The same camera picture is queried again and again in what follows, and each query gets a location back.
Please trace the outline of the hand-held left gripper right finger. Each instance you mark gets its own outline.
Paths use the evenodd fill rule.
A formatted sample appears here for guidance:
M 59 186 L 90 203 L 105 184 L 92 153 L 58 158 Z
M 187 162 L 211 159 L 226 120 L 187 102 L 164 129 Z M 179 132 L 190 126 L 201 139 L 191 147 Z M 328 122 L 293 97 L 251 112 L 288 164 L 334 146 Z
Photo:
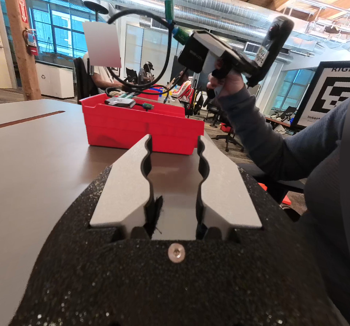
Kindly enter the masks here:
M 196 197 L 196 239 L 209 236 L 211 228 L 223 240 L 231 239 L 235 229 L 263 229 L 238 166 L 204 136 L 198 137 L 197 153 L 202 180 Z

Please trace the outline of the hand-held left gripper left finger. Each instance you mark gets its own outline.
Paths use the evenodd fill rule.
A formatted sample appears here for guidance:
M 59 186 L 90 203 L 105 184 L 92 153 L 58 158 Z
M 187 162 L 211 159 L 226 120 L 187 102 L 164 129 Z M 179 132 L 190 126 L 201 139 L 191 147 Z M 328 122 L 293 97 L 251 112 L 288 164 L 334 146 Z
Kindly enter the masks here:
M 156 207 L 151 172 L 152 136 L 147 134 L 111 166 L 90 220 L 91 228 L 116 227 L 130 238 L 141 227 L 151 238 L 155 230 Z

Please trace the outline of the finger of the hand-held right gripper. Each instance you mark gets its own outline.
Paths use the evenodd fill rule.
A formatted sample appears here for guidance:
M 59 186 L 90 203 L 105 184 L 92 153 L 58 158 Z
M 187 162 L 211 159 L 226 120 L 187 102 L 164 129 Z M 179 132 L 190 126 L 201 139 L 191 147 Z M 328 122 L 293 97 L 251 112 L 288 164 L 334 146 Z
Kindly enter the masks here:
M 193 31 L 193 38 L 208 49 L 208 53 L 203 63 L 202 72 L 214 71 L 217 60 L 222 61 L 222 69 L 229 72 L 230 69 L 233 68 L 234 52 L 229 44 L 204 30 Z

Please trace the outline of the red plastic bin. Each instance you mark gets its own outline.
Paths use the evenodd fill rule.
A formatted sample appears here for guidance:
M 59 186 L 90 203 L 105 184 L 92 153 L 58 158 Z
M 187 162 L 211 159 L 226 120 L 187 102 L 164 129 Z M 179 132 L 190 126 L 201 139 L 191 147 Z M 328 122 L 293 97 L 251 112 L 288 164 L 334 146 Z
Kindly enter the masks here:
M 106 100 L 106 94 L 80 100 L 89 145 L 129 149 L 150 134 L 154 152 L 191 155 L 204 135 L 204 121 L 186 118 L 183 107 L 151 101 L 154 108 L 146 111 Z

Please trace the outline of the person's right forearm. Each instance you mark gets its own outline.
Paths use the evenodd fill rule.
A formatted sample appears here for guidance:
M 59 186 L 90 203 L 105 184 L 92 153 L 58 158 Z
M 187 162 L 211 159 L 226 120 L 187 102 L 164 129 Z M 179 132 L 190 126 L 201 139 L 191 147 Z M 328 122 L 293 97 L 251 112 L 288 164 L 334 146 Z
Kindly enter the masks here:
M 298 144 L 295 143 L 299 135 L 284 138 L 273 131 L 245 85 L 239 90 L 223 87 L 218 102 L 250 159 L 264 173 L 275 180 L 291 181 L 308 177 L 309 171 L 304 167 L 301 153 L 297 150 Z

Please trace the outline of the person's right hand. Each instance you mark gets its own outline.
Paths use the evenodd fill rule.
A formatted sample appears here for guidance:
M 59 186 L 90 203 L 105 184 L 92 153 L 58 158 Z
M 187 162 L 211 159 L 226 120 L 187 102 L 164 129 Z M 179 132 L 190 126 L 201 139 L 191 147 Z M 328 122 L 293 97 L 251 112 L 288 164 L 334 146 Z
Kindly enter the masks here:
M 215 92 L 216 98 L 232 96 L 245 87 L 242 75 L 231 69 L 223 79 L 218 79 L 210 73 L 207 88 Z

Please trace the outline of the black office chair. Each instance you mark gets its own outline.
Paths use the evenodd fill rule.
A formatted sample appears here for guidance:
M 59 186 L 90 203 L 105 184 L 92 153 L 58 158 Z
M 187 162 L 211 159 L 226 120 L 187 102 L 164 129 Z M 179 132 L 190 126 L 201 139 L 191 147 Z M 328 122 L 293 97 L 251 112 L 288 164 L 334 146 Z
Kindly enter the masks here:
M 73 62 L 76 75 L 77 104 L 81 105 L 82 99 L 98 95 L 99 91 L 92 79 L 89 58 L 86 65 L 81 57 L 74 58 Z
M 225 152 L 229 152 L 229 144 L 234 144 L 238 147 L 240 147 L 240 151 L 244 151 L 243 145 L 241 145 L 237 140 L 235 140 L 235 131 L 233 130 L 233 127 L 231 126 L 229 120 L 223 116 L 220 117 L 221 122 L 221 130 L 226 133 L 226 135 L 216 135 L 215 137 L 212 137 L 211 140 L 225 140 Z

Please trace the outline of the black framed marker sign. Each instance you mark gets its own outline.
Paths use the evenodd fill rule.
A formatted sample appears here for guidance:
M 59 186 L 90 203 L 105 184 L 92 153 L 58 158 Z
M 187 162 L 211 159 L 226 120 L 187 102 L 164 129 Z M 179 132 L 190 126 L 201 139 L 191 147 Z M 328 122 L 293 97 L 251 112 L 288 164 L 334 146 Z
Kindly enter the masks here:
M 296 110 L 291 129 L 320 120 L 350 96 L 350 61 L 322 61 Z

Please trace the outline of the person's body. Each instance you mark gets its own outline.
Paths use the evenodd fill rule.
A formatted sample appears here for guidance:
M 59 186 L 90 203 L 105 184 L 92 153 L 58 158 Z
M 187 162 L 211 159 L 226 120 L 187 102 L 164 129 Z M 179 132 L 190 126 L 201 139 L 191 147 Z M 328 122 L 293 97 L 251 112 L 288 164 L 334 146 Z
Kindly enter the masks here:
M 281 180 L 306 178 L 307 212 L 301 224 L 316 254 L 329 299 L 349 324 L 349 248 L 340 195 L 340 154 L 349 101 L 274 149 L 275 175 Z

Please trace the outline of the black round disc on pole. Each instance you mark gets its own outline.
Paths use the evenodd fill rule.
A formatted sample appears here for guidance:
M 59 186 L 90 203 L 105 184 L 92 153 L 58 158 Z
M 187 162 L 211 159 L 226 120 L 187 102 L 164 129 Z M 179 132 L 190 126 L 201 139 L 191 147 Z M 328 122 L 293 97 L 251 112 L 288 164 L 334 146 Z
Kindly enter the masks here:
M 108 14 L 108 9 L 98 3 L 95 3 L 92 1 L 84 1 L 83 3 L 88 9 L 90 9 L 95 13 L 96 22 L 99 22 L 99 14 L 103 14 L 103 15 Z

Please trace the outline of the white recycling cabinet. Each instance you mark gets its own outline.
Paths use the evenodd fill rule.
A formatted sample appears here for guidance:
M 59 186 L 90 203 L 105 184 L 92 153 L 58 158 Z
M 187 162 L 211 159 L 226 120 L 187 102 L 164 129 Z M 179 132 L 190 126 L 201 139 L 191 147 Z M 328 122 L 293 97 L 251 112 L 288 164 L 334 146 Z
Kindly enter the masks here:
M 36 61 L 36 69 L 42 96 L 60 100 L 74 98 L 73 69 L 71 67 Z

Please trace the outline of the wooden pillar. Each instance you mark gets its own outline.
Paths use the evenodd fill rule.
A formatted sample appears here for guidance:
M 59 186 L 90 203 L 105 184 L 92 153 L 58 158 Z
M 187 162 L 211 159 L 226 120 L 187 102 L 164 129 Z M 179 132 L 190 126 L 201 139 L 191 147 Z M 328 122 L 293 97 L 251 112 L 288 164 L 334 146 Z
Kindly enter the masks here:
M 22 22 L 18 0 L 5 0 L 5 4 L 24 100 L 40 100 L 42 96 L 38 83 L 36 62 L 34 56 L 28 53 L 22 36 L 22 32 L 26 27 L 30 29 L 29 17 L 28 23 Z

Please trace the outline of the red fire extinguisher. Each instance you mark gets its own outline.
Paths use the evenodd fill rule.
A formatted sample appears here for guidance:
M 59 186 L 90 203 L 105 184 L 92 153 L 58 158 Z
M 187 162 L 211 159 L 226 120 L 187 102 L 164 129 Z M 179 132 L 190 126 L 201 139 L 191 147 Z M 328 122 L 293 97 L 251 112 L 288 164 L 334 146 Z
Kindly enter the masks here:
M 26 27 L 22 32 L 22 36 L 27 47 L 28 53 L 32 56 L 38 56 L 38 46 L 35 30 Z

